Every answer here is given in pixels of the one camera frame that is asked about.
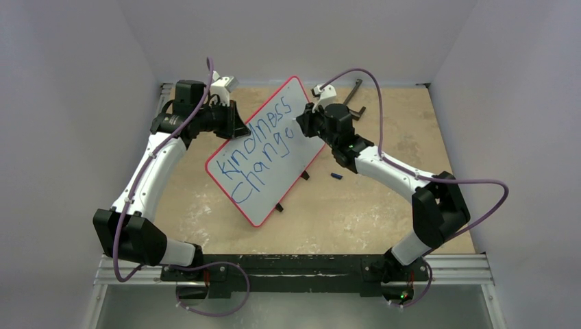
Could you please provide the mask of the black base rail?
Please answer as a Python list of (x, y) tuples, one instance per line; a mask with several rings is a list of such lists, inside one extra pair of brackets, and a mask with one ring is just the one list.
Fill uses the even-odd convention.
[(244, 293), (357, 293), (361, 297), (410, 300), (413, 286), (428, 281), (417, 259), (393, 266), (382, 254), (206, 254), (187, 270), (162, 268), (160, 279), (200, 284), (209, 298)]

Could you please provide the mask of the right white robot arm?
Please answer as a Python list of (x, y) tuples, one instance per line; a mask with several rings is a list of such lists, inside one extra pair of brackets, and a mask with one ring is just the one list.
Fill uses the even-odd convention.
[(304, 136), (327, 144), (343, 168), (371, 178), (395, 191), (412, 206), (412, 230), (386, 252), (384, 268), (403, 278), (412, 263), (440, 247), (471, 218), (455, 177), (414, 168), (387, 155), (355, 132), (347, 106), (333, 103), (325, 108), (308, 103), (296, 118)]

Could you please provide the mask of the red framed whiteboard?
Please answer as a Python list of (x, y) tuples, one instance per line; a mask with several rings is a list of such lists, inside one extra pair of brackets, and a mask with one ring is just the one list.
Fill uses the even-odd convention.
[(261, 226), (324, 148), (296, 122), (309, 98), (288, 78), (246, 121), (249, 136), (222, 144), (206, 160), (207, 174), (253, 227)]

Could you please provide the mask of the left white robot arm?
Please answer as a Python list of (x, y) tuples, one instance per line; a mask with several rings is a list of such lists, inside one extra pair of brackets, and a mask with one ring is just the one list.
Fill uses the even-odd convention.
[(125, 190), (92, 219), (106, 256), (141, 265), (177, 265), (187, 280), (202, 276), (200, 246), (170, 239), (153, 218), (173, 170), (200, 133), (225, 140), (249, 136), (230, 97), (237, 85), (233, 76), (215, 76), (211, 85), (195, 80), (175, 84), (175, 97), (154, 118), (146, 150)]

